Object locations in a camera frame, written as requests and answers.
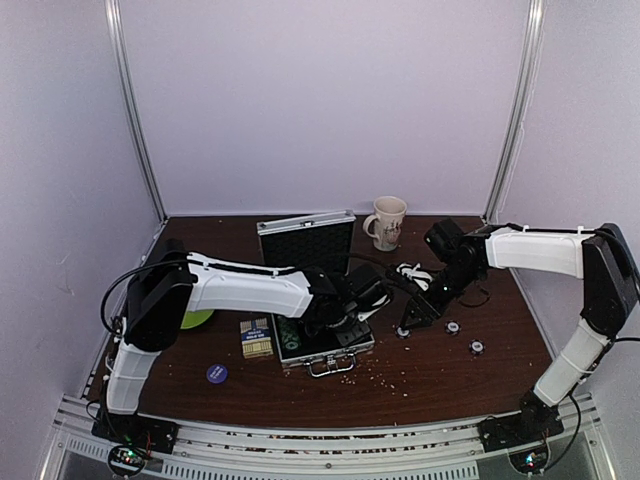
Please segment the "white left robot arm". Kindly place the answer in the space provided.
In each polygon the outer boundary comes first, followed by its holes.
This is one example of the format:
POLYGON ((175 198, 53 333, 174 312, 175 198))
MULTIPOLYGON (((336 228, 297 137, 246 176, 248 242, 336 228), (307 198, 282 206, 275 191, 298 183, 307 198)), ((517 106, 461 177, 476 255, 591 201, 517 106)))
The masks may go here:
POLYGON ((348 274, 317 265, 267 267, 214 259, 171 239, 158 260, 122 274, 123 314, 103 326, 120 341, 102 407, 106 429, 123 444, 137 442, 144 424, 134 415, 155 359, 177 340, 184 317, 203 311, 272 314, 298 322, 304 337, 343 332, 392 301, 378 272, 361 265, 348 274))

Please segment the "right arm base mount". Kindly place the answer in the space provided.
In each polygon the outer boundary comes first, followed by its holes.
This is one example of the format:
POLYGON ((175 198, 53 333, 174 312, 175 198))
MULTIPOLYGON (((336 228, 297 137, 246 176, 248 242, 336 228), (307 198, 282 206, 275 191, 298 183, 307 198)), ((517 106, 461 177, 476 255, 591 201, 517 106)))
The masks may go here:
POLYGON ((552 418, 542 425, 533 425, 526 423, 521 413, 487 417, 478 423, 477 428, 486 453, 541 442, 564 432, 560 419, 552 418))

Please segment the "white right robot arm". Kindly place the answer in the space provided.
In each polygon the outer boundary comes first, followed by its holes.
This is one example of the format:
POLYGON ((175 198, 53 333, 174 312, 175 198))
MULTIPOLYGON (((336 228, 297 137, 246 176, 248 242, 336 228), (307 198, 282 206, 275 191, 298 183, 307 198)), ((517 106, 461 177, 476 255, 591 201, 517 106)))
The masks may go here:
POLYGON ((485 225, 465 233, 445 219, 434 224, 424 240, 444 267, 434 275, 420 265, 395 267, 416 289, 397 329, 402 338, 441 318, 452 301, 491 269, 543 271, 582 280, 583 308, 576 330, 522 398, 522 412, 513 419, 519 440, 535 440, 550 426, 552 409, 612 348, 639 302, 639 271, 624 235, 613 223, 593 230, 485 225))

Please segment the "aluminium poker case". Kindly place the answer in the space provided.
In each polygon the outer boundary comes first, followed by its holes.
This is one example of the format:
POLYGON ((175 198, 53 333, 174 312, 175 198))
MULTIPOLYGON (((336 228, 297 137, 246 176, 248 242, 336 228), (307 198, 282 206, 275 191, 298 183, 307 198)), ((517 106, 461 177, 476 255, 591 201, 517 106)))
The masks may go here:
MULTIPOLYGON (((326 273, 349 272, 355 214, 350 210, 260 221, 256 230, 262 260, 268 266, 311 263, 326 273)), ((345 374, 356 367, 357 355, 373 348, 375 338, 367 320, 345 333, 329 332, 307 338, 297 322, 301 346, 288 352, 281 343, 278 319, 269 316, 269 327, 280 363, 285 370, 303 367, 316 379, 345 374)))

